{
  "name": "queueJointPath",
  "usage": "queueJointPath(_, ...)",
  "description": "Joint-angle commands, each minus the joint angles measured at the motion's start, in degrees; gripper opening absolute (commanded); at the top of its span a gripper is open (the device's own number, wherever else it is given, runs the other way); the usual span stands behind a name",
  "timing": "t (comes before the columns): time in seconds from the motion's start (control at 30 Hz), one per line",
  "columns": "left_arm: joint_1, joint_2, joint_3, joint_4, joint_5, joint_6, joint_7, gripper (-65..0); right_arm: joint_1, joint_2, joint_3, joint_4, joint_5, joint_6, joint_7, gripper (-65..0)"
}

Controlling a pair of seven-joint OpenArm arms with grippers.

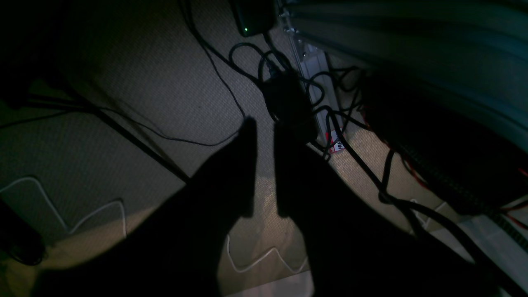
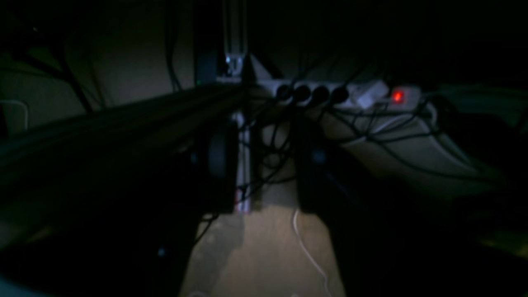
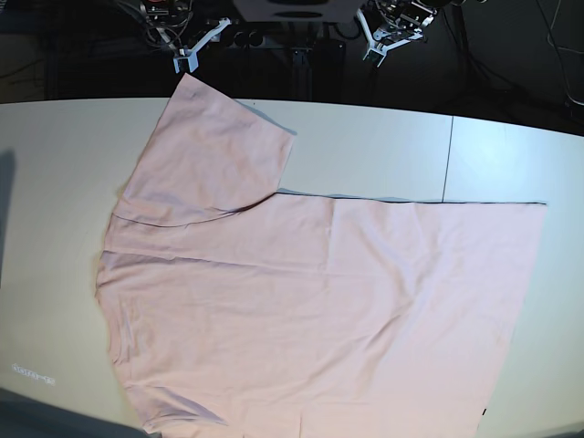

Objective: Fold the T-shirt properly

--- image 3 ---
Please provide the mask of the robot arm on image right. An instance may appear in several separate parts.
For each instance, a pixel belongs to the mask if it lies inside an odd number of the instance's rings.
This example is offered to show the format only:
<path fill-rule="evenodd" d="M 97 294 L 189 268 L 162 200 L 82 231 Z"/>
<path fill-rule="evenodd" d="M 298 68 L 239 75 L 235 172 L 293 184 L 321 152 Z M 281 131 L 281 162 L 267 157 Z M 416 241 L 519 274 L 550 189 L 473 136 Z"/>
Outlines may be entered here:
<path fill-rule="evenodd" d="M 368 1 L 363 14 L 376 43 L 389 45 L 424 38 L 424 30 L 450 1 Z"/>

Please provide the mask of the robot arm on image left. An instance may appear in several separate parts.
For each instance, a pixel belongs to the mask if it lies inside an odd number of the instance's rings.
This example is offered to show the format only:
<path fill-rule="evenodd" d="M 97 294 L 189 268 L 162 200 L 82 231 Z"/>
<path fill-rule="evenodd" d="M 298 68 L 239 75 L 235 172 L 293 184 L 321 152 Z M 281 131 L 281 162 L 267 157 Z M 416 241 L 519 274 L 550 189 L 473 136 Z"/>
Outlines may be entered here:
<path fill-rule="evenodd" d="M 176 49 L 193 16 L 192 1 L 122 0 L 114 4 L 141 25 L 146 43 L 155 49 Z"/>

